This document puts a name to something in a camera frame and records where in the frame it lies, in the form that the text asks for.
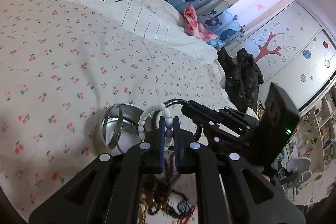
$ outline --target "star print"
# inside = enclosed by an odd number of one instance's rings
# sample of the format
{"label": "star print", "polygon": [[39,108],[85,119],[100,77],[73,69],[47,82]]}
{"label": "star print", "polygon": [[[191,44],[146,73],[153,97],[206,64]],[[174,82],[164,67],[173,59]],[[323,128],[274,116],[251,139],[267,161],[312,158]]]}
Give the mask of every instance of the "star print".
{"label": "star print", "polygon": [[260,3],[256,4],[256,7],[258,7],[258,11],[260,11],[260,9],[264,9],[263,5]]}

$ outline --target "pink fabric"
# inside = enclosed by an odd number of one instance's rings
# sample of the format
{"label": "pink fabric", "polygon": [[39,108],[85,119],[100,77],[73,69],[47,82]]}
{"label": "pink fabric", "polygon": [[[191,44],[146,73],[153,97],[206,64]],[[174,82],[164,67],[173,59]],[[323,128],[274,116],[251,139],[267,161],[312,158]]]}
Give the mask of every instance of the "pink fabric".
{"label": "pink fabric", "polygon": [[204,29],[204,26],[201,22],[197,23],[196,11],[191,2],[188,3],[187,7],[183,12],[183,15],[186,22],[185,29],[188,34],[200,38],[204,41],[218,38],[217,35],[215,35],[213,32]]}

